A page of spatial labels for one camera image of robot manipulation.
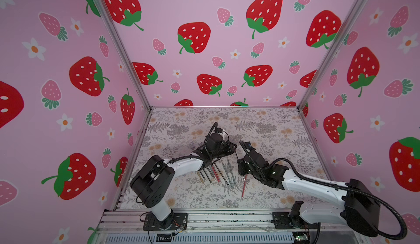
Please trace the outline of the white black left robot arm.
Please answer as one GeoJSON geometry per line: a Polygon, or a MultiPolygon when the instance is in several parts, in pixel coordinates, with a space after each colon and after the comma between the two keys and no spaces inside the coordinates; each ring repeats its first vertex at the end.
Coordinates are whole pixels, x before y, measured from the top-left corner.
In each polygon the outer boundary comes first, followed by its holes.
{"type": "Polygon", "coordinates": [[[130,188],[157,221],[171,222],[173,211],[164,200],[164,196],[172,180],[181,175],[201,171],[217,159],[234,154],[236,149],[236,144],[221,138],[210,139],[182,157],[163,159],[159,155],[154,155],[133,177],[130,188]]]}

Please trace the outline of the red striped pencil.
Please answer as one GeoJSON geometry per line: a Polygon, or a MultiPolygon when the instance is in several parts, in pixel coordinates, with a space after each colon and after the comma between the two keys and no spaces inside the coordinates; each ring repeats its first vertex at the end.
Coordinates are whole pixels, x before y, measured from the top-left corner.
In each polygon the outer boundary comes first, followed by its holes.
{"type": "Polygon", "coordinates": [[[220,182],[221,182],[221,180],[220,180],[220,178],[219,178],[219,175],[218,175],[218,173],[217,173],[217,171],[216,171],[215,167],[214,167],[213,165],[211,165],[211,168],[212,168],[212,171],[213,171],[213,173],[214,173],[214,176],[215,176],[216,181],[217,181],[218,183],[220,183],[220,182]]]}

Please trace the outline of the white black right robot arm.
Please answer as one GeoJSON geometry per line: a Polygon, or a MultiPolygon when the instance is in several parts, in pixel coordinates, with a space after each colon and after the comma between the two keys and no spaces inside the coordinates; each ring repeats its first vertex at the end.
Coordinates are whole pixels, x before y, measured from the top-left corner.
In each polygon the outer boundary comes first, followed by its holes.
{"type": "Polygon", "coordinates": [[[295,214],[306,223],[343,224],[367,237],[402,240],[407,236],[408,227],[402,215],[390,204],[372,195],[361,181],[336,182],[303,175],[286,158],[268,163],[250,142],[240,141],[240,146],[245,151],[245,156],[237,160],[240,175],[252,175],[270,188],[304,193],[330,204],[326,209],[308,207],[304,211],[297,210],[295,214]],[[388,234],[379,230],[381,207],[388,209],[397,219],[399,233],[388,234]]]}

